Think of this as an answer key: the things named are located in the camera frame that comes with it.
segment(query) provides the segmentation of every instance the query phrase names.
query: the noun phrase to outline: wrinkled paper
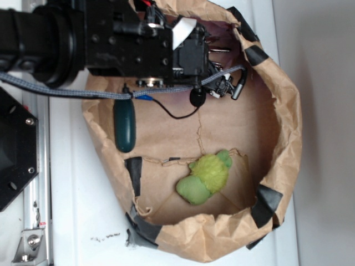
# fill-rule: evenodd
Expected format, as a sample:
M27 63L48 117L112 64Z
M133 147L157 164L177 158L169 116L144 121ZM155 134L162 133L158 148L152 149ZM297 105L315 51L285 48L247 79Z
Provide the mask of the wrinkled paper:
M148 222L164 225L156 239L160 250L200 262L231 253L282 224L300 169L302 116L297 88L271 59L252 68L243 52L252 45L236 29L239 22L225 9L205 0L157 0L161 10L174 17L192 17L220 39L213 45L230 53L210 58L229 68L248 66L248 80L238 99L207 96L197 114L182 120L169 117L157 104L133 100L137 139L132 152L115 147L113 100L84 100L96 151L126 212L135 204ZM232 74L238 80L240 73ZM87 90L118 91L134 78L89 76ZM175 116L193 111L189 92L157 94ZM201 206L192 206L175 191L177 181L189 174L188 163L204 154L230 150L233 167L227 186ZM141 156L141 195L135 197L124 160ZM178 157L180 160L166 159ZM258 228L251 216L258 184L283 194L274 218Z

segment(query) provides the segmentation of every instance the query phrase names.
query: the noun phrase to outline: brown paper bag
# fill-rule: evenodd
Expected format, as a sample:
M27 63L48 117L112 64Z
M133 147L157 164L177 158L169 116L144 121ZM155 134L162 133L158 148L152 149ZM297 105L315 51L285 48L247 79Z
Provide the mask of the brown paper bag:
M281 225L301 157L301 108L295 85L262 50L236 9L205 0L159 0L174 17L194 17L232 49L211 59L225 69L248 66L238 99L207 97L187 119L174 120L148 101L134 100L137 140L132 152L115 147L112 100L83 101L96 151L132 224L131 238L181 257L210 262L262 238ZM235 80L240 73L235 72ZM121 92L134 79L90 76L88 90ZM155 95L176 116L193 111L189 93ZM228 149L233 159L227 186L201 206L176 192L188 163Z

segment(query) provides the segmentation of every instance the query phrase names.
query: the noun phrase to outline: black metal bracket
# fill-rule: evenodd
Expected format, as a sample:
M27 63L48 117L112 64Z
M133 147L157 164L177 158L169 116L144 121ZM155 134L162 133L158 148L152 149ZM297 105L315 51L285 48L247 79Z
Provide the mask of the black metal bracket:
M0 212L37 175L38 120L0 87Z

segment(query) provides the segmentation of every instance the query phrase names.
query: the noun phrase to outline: black tape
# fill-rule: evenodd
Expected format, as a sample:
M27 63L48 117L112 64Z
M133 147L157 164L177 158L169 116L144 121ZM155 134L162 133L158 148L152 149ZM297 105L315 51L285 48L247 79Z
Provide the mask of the black tape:
M245 49L245 54L248 57L249 63L253 67L268 59L268 55L257 45L253 45Z
M279 224L273 224L272 225L272 230L274 231L275 229L277 229L278 227L280 227ZM258 245L266 236L263 236L262 238L258 239L257 241L251 242L249 245L246 246L247 249L252 250L253 248L256 247L256 245Z
M138 234L138 232L136 231L136 224L129 217L128 213L126 213L126 218L130 223L130 228L127 229L127 235L128 235L126 240L127 247L130 245L140 245L141 247L147 247L152 249L158 248L157 244L152 243L151 241L145 239L143 236Z
M227 9L230 11L233 16L238 19L240 22L240 26L238 27L238 31L243 35L243 37L251 42L258 42L259 37L253 32L250 28L249 24L246 22L242 14L235 7L230 7Z
M135 157L125 160L125 166L132 179L132 186L136 197L140 196L140 178L142 176L142 157Z
M252 250L256 247L265 237L258 239L257 241L251 242L249 245L246 246L247 249Z
M280 204L282 196L281 193L269 187L263 185L258 186L256 195L257 201L251 208L251 215L258 228L263 227L270 221Z
M137 238L137 242L135 244L144 245L146 247L148 246L150 248L157 248L158 245L155 244L155 240L158 237L162 226L151 224L143 220L138 215L134 205L132 205L130 215L126 214L126 217L131 224L132 240L134 241L134 237L137 238L138 236L144 240L143 241L142 239Z

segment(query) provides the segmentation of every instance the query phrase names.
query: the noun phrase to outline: stuffed toy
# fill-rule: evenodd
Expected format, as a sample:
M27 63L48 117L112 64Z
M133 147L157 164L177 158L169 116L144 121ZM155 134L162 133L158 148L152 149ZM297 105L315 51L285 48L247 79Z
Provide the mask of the stuffed toy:
M232 159L227 150L203 155L189 164L191 174L176 184L176 191L193 205L205 203L227 183Z

